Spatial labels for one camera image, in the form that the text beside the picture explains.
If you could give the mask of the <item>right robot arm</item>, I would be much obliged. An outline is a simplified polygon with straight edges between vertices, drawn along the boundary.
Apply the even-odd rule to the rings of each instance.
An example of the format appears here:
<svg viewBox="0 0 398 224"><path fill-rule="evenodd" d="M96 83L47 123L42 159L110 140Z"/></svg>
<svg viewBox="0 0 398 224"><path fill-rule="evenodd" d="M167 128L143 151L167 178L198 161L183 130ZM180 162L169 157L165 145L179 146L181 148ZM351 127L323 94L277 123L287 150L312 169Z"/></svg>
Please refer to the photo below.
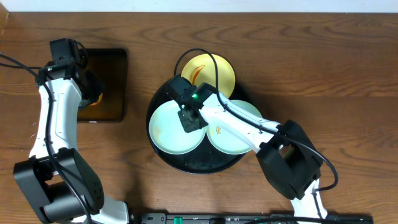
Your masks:
<svg viewBox="0 0 398 224"><path fill-rule="evenodd" d="M178 117L185 132L214 124L247 144L267 181L291 201L298 222L303 217L327 217L317 193L323 158L297 123L280 124L256 116L212 85L195 86L180 75L167 82L167 94L180 108Z"/></svg>

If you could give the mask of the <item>orange green scrub sponge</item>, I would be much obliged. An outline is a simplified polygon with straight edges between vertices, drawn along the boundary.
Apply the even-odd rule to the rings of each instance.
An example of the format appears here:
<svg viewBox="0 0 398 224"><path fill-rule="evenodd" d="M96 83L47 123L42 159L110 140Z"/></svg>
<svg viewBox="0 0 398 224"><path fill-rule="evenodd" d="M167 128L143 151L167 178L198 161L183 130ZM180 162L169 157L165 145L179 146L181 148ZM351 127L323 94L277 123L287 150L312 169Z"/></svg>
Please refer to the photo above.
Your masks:
<svg viewBox="0 0 398 224"><path fill-rule="evenodd" d="M91 103L90 106L97 105L98 103L101 102L102 99L103 99L103 94L101 93L101 94L99 95L98 99L97 99L95 102Z"/></svg>

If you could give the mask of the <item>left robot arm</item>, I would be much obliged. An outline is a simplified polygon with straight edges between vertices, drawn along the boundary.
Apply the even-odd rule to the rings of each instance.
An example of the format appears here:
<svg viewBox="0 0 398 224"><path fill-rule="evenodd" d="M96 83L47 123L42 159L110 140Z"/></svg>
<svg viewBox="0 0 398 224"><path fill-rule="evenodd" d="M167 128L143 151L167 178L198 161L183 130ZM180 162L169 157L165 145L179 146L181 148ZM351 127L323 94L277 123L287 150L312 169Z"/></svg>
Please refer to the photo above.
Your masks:
<svg viewBox="0 0 398 224"><path fill-rule="evenodd" d="M127 205L104 194L77 149L80 60L58 55L40 70L38 133L29 159L15 164L14 179L42 223L128 223Z"/></svg>

